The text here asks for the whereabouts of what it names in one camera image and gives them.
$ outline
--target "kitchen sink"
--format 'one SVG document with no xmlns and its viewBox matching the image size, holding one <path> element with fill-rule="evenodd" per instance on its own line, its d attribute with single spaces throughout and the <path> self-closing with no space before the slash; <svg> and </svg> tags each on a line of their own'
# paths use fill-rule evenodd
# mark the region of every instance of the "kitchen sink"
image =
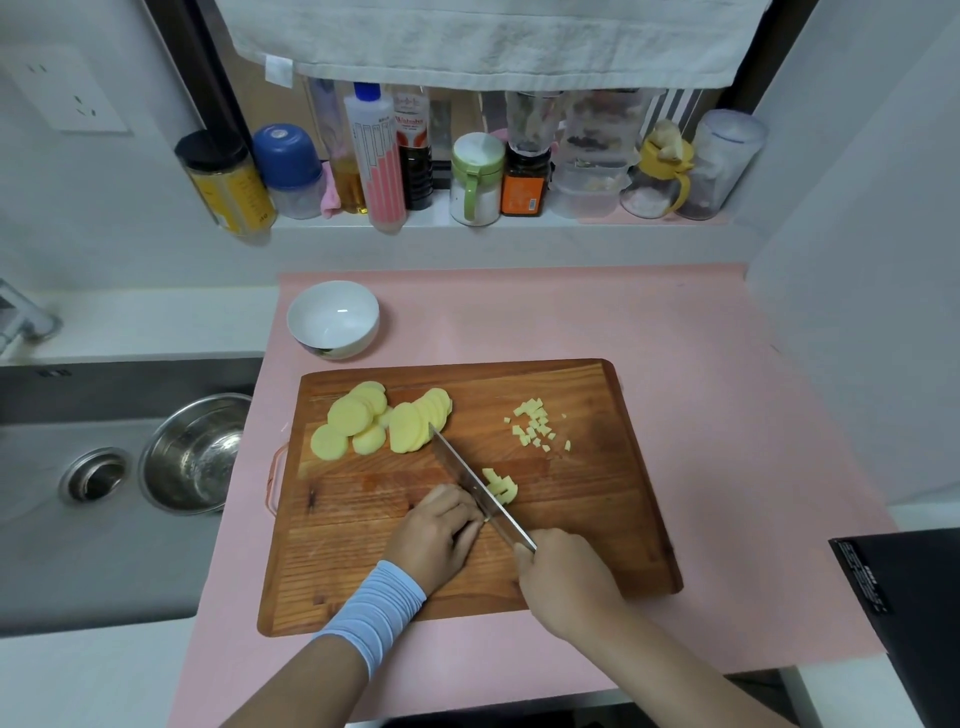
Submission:
<svg viewBox="0 0 960 728">
<path fill-rule="evenodd" d="M 0 635 L 197 613 L 219 513 L 142 494 L 156 427 L 206 395 L 252 395 L 259 358 L 0 367 Z"/>
</svg>

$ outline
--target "pink cloth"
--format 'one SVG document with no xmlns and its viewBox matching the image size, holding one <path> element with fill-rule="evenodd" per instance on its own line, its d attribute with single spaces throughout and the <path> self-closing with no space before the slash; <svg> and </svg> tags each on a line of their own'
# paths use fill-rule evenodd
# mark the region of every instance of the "pink cloth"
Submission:
<svg viewBox="0 0 960 728">
<path fill-rule="evenodd" d="M 287 331 L 310 284 L 350 278 L 377 340 L 323 361 Z M 827 540 L 896 530 L 842 433 L 776 349 L 740 266 L 281 277 L 267 353 L 170 716 L 219 725 L 310 639 L 256 631 L 274 452 L 309 372 L 595 356 L 616 367 L 684 577 L 643 611 L 724 672 L 881 651 Z M 352 719 L 613 687 L 529 612 L 415 622 Z"/>
</svg>

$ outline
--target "potato slice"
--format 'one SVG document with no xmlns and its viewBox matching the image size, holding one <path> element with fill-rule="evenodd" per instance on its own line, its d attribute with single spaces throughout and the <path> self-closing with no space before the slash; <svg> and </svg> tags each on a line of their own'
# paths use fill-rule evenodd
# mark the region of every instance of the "potato slice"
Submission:
<svg viewBox="0 0 960 728">
<path fill-rule="evenodd" d="M 372 387 L 373 389 L 378 389 L 381 392 L 387 391 L 387 388 L 378 381 L 362 381 L 353 387 L 353 389 L 359 389 L 360 387 Z"/>
<path fill-rule="evenodd" d="M 450 395 L 446 393 L 445 389 L 440 387 L 434 387 L 433 389 L 427 390 L 427 395 L 431 397 L 440 397 L 442 398 L 443 410 L 446 414 L 450 414 L 453 411 L 453 400 L 450 398 Z"/>
<path fill-rule="evenodd" d="M 367 400 L 349 394 L 333 402 L 326 421 L 342 435 L 355 435 L 373 422 L 373 410 Z"/>
<path fill-rule="evenodd" d="M 310 438 L 310 449 L 321 460 L 339 460 L 347 454 L 347 437 L 333 425 L 320 425 Z"/>
<path fill-rule="evenodd" d="M 430 424 L 436 427 L 438 432 L 444 429 L 444 425 L 446 424 L 446 413 L 440 398 L 427 397 L 426 395 L 423 395 L 419 401 L 423 402 L 423 408 L 427 412 Z"/>
<path fill-rule="evenodd" d="M 350 395 L 366 400 L 370 404 L 374 415 L 382 415 L 387 411 L 387 396 L 372 386 L 375 383 L 376 382 L 365 382 L 358 384 L 350 391 Z"/>
<path fill-rule="evenodd" d="M 370 425 L 353 436 L 353 451 L 358 455 L 372 455 L 387 442 L 387 431 L 380 425 Z"/>
<path fill-rule="evenodd" d="M 393 452 L 408 452 L 422 432 L 419 410 L 408 401 L 394 407 L 390 416 L 390 449 Z"/>
<path fill-rule="evenodd" d="M 387 407 L 387 409 L 384 411 L 384 413 L 383 413 L 382 415 L 377 415 L 377 416 L 374 418 L 374 421 L 375 421 L 378 425 L 380 425 L 381 427 L 383 427 L 384 429 L 386 429 L 387 427 L 390 426 L 390 416 L 391 416 L 392 414 L 394 414 L 394 409 L 393 409 L 392 407 Z"/>
</svg>

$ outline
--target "glass jar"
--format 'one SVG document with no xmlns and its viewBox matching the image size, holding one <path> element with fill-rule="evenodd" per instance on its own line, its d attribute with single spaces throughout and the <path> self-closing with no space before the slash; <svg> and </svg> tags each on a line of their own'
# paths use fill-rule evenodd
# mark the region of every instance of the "glass jar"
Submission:
<svg viewBox="0 0 960 728">
<path fill-rule="evenodd" d="M 450 216 L 463 225 L 489 225 L 500 216 L 503 142 L 471 132 L 453 143 Z"/>
<path fill-rule="evenodd" d="M 507 148 L 500 211 L 505 215 L 536 217 L 543 212 L 543 193 L 550 179 L 550 150 L 524 157 Z"/>
<path fill-rule="evenodd" d="M 550 150 L 560 124 L 564 93 L 507 91 L 507 140 L 524 157 Z"/>
<path fill-rule="evenodd" d="M 693 148 L 684 142 L 680 159 L 660 159 L 660 147 L 648 137 L 640 147 L 640 162 L 631 170 L 630 185 L 620 193 L 620 205 L 635 217 L 656 220 L 686 202 L 690 192 L 687 171 Z"/>
</svg>

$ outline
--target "green handle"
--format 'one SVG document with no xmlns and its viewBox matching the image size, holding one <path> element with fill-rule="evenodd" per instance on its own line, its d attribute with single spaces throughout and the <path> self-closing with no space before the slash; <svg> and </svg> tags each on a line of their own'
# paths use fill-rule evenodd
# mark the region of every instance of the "green handle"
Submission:
<svg viewBox="0 0 960 728">
<path fill-rule="evenodd" d="M 464 217 L 473 222 L 476 216 L 477 203 L 477 184 L 480 178 L 475 175 L 467 175 L 467 184 L 464 185 Z"/>
</svg>

